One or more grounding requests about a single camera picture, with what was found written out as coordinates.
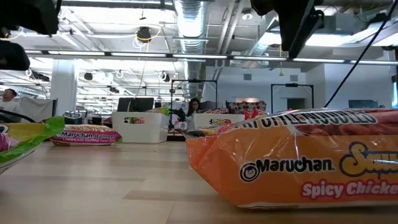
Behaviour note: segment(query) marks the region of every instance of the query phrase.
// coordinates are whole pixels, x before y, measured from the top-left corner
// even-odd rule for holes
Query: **computer monitor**
[[[118,112],[145,112],[154,107],[154,98],[120,98]]]

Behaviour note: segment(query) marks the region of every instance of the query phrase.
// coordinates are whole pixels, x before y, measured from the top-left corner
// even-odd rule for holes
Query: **white plastic bin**
[[[132,123],[137,120],[143,123]],[[169,117],[161,113],[113,112],[112,123],[113,129],[125,143],[160,143],[167,140]]]
[[[194,114],[195,127],[221,126],[244,121],[243,114]]]

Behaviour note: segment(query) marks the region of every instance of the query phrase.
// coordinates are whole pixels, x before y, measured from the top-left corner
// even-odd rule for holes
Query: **doorway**
[[[288,98],[287,109],[299,110],[305,109],[305,98]]]

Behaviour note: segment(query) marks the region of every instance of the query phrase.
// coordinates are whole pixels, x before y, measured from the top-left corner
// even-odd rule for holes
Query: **woman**
[[[186,121],[188,124],[188,129],[190,128],[194,128],[195,127],[195,123],[193,120],[193,115],[195,113],[200,113],[200,102],[198,99],[194,98],[189,102],[189,106],[188,106],[188,113],[187,113],[187,117],[186,117]]]

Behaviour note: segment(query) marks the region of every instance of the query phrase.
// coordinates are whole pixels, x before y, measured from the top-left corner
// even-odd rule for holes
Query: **instant noodle package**
[[[187,139],[191,167],[243,208],[398,203],[398,110],[295,110]]]
[[[63,127],[63,117],[53,117],[42,124],[0,124],[0,174],[33,153],[36,146]]]
[[[120,139],[121,135],[117,131],[90,124],[67,124],[63,131],[50,138],[58,146],[105,146]]]

